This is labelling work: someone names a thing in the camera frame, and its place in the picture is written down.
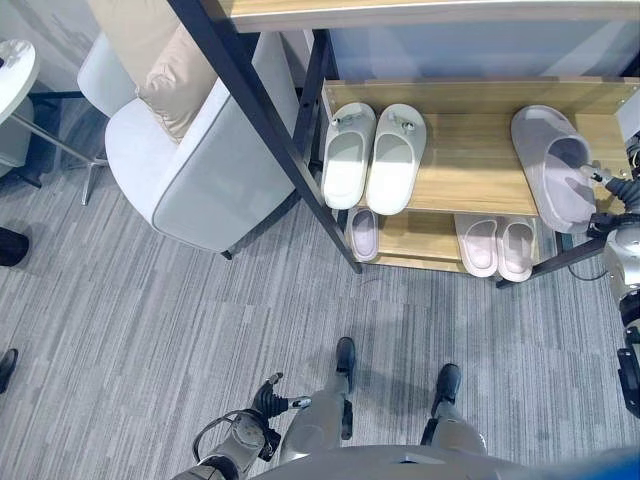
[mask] wall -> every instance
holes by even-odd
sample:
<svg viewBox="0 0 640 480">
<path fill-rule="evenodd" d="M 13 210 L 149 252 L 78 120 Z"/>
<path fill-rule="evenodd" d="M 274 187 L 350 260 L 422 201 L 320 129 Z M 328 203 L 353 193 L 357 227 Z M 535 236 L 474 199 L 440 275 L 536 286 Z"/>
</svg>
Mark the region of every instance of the wall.
<svg viewBox="0 0 640 480">
<path fill-rule="evenodd" d="M 434 24 L 331 32 L 341 78 L 617 75 L 640 48 L 631 22 Z"/>
<path fill-rule="evenodd" d="M 0 0 L 0 37 L 32 42 L 38 79 L 52 90 L 77 90 L 76 75 L 99 28 L 86 0 Z"/>
</svg>

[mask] white armchair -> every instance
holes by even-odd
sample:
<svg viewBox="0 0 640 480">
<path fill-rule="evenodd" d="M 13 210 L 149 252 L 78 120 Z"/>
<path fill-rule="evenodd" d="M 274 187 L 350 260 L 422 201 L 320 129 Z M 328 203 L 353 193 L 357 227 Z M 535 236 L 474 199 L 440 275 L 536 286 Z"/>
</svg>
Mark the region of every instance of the white armchair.
<svg viewBox="0 0 640 480">
<path fill-rule="evenodd" d="M 280 35 L 264 33 L 253 64 L 289 132 L 298 101 Z M 113 175 L 157 231 L 214 252 L 260 223 L 293 185 L 218 80 L 178 145 L 158 125 L 101 35 L 78 84 L 111 117 L 105 146 Z"/>
</svg>

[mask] wooden shoe rack shelf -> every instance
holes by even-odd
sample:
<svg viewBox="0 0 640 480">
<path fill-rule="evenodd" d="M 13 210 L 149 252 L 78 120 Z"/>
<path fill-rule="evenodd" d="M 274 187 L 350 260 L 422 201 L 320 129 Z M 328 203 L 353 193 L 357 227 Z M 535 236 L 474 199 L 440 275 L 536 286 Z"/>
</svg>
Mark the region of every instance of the wooden shoe rack shelf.
<svg viewBox="0 0 640 480">
<path fill-rule="evenodd" d="M 527 105 L 563 112 L 602 168 L 630 178 L 615 112 L 639 86 L 637 79 L 586 77 L 327 82 L 334 112 L 351 102 L 367 103 L 377 113 L 407 103 L 427 123 L 427 148 L 409 205 L 380 218 L 380 255 L 370 263 L 464 272 L 454 213 L 538 215 L 511 142 L 511 117 Z M 622 212 L 601 186 L 596 197 L 599 211 Z"/>
</svg>

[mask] beige cushion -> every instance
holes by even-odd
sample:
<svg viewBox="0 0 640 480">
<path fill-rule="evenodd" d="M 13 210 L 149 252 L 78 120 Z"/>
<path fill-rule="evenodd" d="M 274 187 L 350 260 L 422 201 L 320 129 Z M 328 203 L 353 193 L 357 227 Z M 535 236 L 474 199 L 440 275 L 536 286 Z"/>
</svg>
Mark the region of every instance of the beige cushion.
<svg viewBox="0 0 640 480">
<path fill-rule="evenodd" d="M 169 42 L 180 21 L 166 0 L 89 0 L 100 28 L 137 85 Z"/>
<path fill-rule="evenodd" d="M 218 76 L 181 24 L 136 93 L 174 141 L 187 133 Z"/>
</svg>

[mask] cable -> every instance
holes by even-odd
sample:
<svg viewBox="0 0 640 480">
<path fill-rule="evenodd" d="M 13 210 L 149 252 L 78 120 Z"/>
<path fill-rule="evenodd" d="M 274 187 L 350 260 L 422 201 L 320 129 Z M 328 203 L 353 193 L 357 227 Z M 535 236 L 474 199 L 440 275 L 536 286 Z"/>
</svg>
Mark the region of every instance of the cable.
<svg viewBox="0 0 640 480">
<path fill-rule="evenodd" d="M 569 273 L 571 273 L 571 275 L 573 275 L 578 280 L 582 280 L 583 282 L 595 282 L 596 280 L 600 280 L 602 277 L 604 277 L 607 274 L 607 270 L 605 269 L 604 272 L 598 274 L 593 278 L 585 278 L 585 277 L 581 277 L 576 272 L 574 272 L 573 269 L 571 268 L 571 265 L 568 265 L 567 268 L 569 269 Z"/>
<path fill-rule="evenodd" d="M 208 423 L 202 430 L 200 430 L 200 432 L 198 432 L 198 434 L 196 435 L 196 438 L 193 439 L 193 444 L 191 445 L 193 458 L 196 459 L 197 463 L 200 463 L 199 447 L 200 447 L 200 440 L 202 440 L 202 437 L 204 436 L 204 434 L 207 433 L 209 430 L 217 427 L 222 422 L 233 423 L 233 420 L 230 419 L 229 417 L 231 415 L 238 415 L 242 412 L 243 410 L 232 410 L 231 412 L 227 412 L 222 417 L 218 417 L 213 422 Z"/>
</svg>

